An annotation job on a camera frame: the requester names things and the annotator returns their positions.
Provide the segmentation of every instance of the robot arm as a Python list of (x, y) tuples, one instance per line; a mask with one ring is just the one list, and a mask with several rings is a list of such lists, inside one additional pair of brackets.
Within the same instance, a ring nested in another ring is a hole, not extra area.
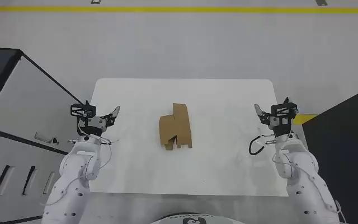
[[(71, 114), (77, 117), (77, 132), (80, 137), (71, 140), (72, 150), (63, 158), (60, 165), (60, 179), (54, 184), (45, 204), (42, 224), (78, 224), (87, 203), (90, 186), (88, 181), (97, 178), (101, 166), (101, 138), (106, 128), (112, 126), (120, 107), (106, 116), (97, 117), (96, 107), (86, 102), (71, 106)], [(82, 155), (77, 152), (89, 152)]]
[(318, 162), (303, 146), (302, 141), (291, 130), (297, 105), (287, 98), (283, 104), (272, 106), (271, 114), (255, 105), (262, 124), (274, 131), (275, 139), (266, 144), (275, 144), (276, 153), (272, 161), (282, 178), (288, 180), (289, 200), (301, 223), (339, 223), (335, 201), (327, 184), (318, 175)]

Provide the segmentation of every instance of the white platform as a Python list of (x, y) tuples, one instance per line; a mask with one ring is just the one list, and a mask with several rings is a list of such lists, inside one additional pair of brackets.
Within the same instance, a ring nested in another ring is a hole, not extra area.
[[(159, 117), (172, 114), (173, 102), (188, 107), (193, 148), (166, 151), (160, 145)], [(103, 135), (120, 140), (109, 164), (90, 182), (91, 191), (287, 196), (286, 180), (271, 161), (274, 147), (248, 153), (250, 140), (272, 133), (260, 124), (255, 103), (266, 111), (276, 104), (270, 81), (98, 80), (91, 104), (97, 115), (121, 106)], [(101, 155), (105, 162), (107, 146)]]

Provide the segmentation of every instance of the gray floor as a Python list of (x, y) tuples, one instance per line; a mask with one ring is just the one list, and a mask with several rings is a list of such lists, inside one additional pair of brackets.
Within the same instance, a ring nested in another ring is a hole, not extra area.
[[(321, 113), (357, 93), (356, 15), (0, 13), (20, 48), (81, 100), (99, 78), (265, 78), (277, 99)], [(297, 223), (287, 198), (93, 193), (82, 223), (150, 223), (172, 212)]]

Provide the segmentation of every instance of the black cable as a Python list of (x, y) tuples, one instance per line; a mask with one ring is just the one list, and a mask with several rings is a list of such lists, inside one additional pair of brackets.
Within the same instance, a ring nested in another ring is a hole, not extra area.
[(251, 156), (255, 156), (255, 155), (259, 154), (259, 153), (265, 148), (264, 146), (262, 146), (257, 152), (255, 152), (255, 153), (252, 153), (252, 152), (251, 152), (252, 143), (253, 143), (254, 141), (258, 140), (259, 138), (261, 138), (261, 136), (257, 136), (256, 138), (254, 138), (254, 139), (250, 142), (250, 145), (249, 145), (249, 147), (248, 147), (248, 152), (250, 153)]

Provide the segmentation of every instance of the cardboard box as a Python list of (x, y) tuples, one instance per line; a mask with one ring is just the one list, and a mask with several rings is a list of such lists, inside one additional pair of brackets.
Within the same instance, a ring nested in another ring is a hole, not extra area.
[(173, 115), (161, 116), (159, 135), (161, 145), (164, 145), (166, 150), (173, 150), (175, 140), (178, 148), (181, 148), (182, 144), (192, 148), (189, 115), (185, 104), (173, 104)]

